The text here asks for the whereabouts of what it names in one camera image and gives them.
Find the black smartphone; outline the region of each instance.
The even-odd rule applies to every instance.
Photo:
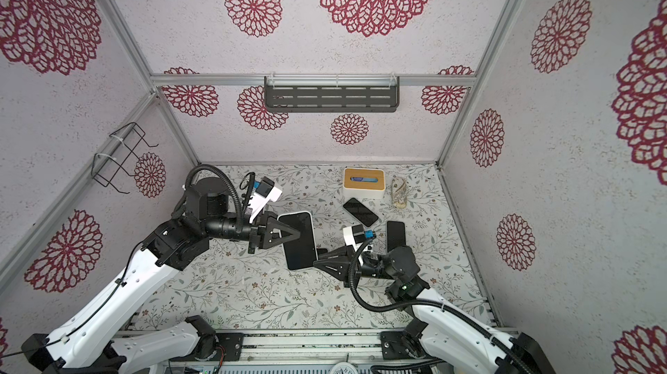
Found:
[[[283,244],[288,269],[301,270],[312,267],[313,262],[318,260],[318,252],[315,249],[313,217],[310,212],[281,214],[278,221],[301,232],[298,239]]]
[[[405,223],[387,220],[387,252],[405,246]]]
[[[363,226],[367,228],[370,228],[371,225],[379,219],[377,214],[372,213],[368,207],[363,206],[362,203],[354,197],[345,202],[343,209],[357,218],[357,220],[363,223]]]

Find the white arm casing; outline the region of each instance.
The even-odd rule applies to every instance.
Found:
[[[276,202],[282,194],[283,188],[275,183],[273,184],[271,191],[266,197],[258,195],[257,192],[253,192],[253,194],[250,196],[250,202],[248,202],[248,209],[252,210],[252,213],[250,214],[250,223],[255,221],[255,218],[260,214],[267,203]]]
[[[352,232],[352,227],[345,227],[343,228],[343,240],[345,241],[345,245],[352,245],[352,248],[354,248],[354,251],[357,251],[359,247],[362,245],[362,243],[356,243],[354,240],[354,233]],[[373,243],[370,243],[366,246],[364,251],[367,251],[369,253],[373,252]],[[359,256],[359,263],[362,265],[363,264],[363,259],[362,256]]]
[[[466,313],[446,301],[434,288],[422,291],[417,298],[437,301]],[[429,355],[443,359],[467,374],[494,373],[498,368],[496,357],[505,358],[505,353],[492,345],[489,339],[453,314],[433,306],[413,306],[412,310],[417,319],[428,323],[421,332],[420,343]],[[501,340],[505,346],[512,348],[510,335],[470,318]]]
[[[174,357],[191,353],[199,342],[197,329],[188,322],[142,336],[119,339],[112,344],[118,355],[127,357],[118,374],[133,374]]]
[[[163,265],[155,265],[157,257],[149,250],[138,251],[132,257],[125,277],[125,284],[118,288],[111,300],[97,312],[88,323],[71,337],[66,335],[90,317],[111,295],[116,280],[112,280],[96,297],[73,318],[49,334],[49,340],[64,339],[47,347],[53,359],[62,357],[65,368],[83,368],[93,364],[104,347],[118,332],[121,325],[141,306],[162,284],[178,274],[178,270]]]

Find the black wire holder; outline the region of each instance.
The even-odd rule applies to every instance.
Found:
[[[124,137],[118,136],[118,134],[119,134],[121,131],[127,129],[128,127],[130,127],[130,128],[129,128],[129,130],[127,131],[127,133],[125,134]],[[125,144],[125,139],[126,139],[126,138],[130,135],[130,133],[133,132],[133,131],[134,131],[134,133],[137,134],[137,136],[139,137],[139,139],[138,139],[138,141],[137,141],[137,143],[136,143],[135,145],[133,145],[132,147],[130,147],[129,145]],[[95,181],[97,181],[100,185],[102,185],[103,187],[111,186],[111,187],[113,187],[114,189],[116,189],[116,191],[117,191],[118,193],[122,193],[122,194],[124,194],[124,195],[129,195],[129,192],[124,192],[124,191],[120,190],[118,187],[116,187],[116,186],[112,183],[112,180],[113,180],[114,177],[116,177],[116,175],[118,174],[118,172],[119,172],[120,170],[124,171],[125,174],[127,174],[129,177],[134,177],[134,176],[135,176],[134,174],[130,174],[130,173],[125,169],[124,165],[125,165],[125,162],[127,161],[127,159],[128,159],[131,155],[134,155],[134,156],[137,158],[137,161],[139,160],[139,156],[134,152],[134,150],[137,148],[137,146],[139,145],[139,143],[141,143],[141,142],[143,141],[143,143],[146,144],[146,146],[148,146],[149,148],[154,148],[154,147],[156,147],[156,146],[159,145],[159,144],[150,145],[150,144],[146,141],[146,139],[144,138],[144,136],[146,136],[146,131],[143,130],[143,128],[141,128],[137,122],[129,122],[129,123],[126,124],[125,126],[123,126],[123,127],[121,127],[121,128],[118,128],[118,129],[116,129],[115,131],[113,131],[111,134],[109,134],[109,137],[110,137],[110,138],[116,138],[116,139],[118,139],[118,141],[120,142],[120,144],[117,145],[117,146],[113,149],[113,151],[111,152],[111,154],[95,153],[95,155],[93,156],[93,164],[91,165],[91,168],[90,168],[90,175],[91,175],[91,177],[92,177]],[[127,155],[125,156],[125,158],[124,158],[121,162],[118,162],[118,161],[116,161],[116,159],[113,157],[113,153],[115,153],[116,150],[117,150],[118,148],[120,148],[121,145],[123,145],[124,147],[126,147],[126,148],[129,150],[129,153],[127,153]],[[97,171],[96,171],[96,161],[97,161],[97,158],[100,157],[100,156],[101,156],[101,157],[104,157],[104,160],[103,160],[102,164],[99,166],[99,168],[98,168]],[[109,179],[107,179],[107,178],[104,177],[102,174],[100,174],[100,172],[102,171],[102,169],[103,169],[104,166],[106,165],[107,161],[113,161],[113,162],[116,163],[116,165],[118,166],[118,168],[116,169],[116,171],[113,173],[112,177],[109,178]]]

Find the tissue box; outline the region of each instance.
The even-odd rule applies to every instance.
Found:
[[[386,187],[382,170],[347,168],[343,172],[345,200],[351,197],[380,200],[384,197]]]

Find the white smartphone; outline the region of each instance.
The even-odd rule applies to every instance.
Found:
[[[294,241],[283,244],[285,260],[289,270],[307,269],[318,260],[313,232],[313,216],[308,211],[284,213],[278,216],[278,222],[295,228],[301,236]]]

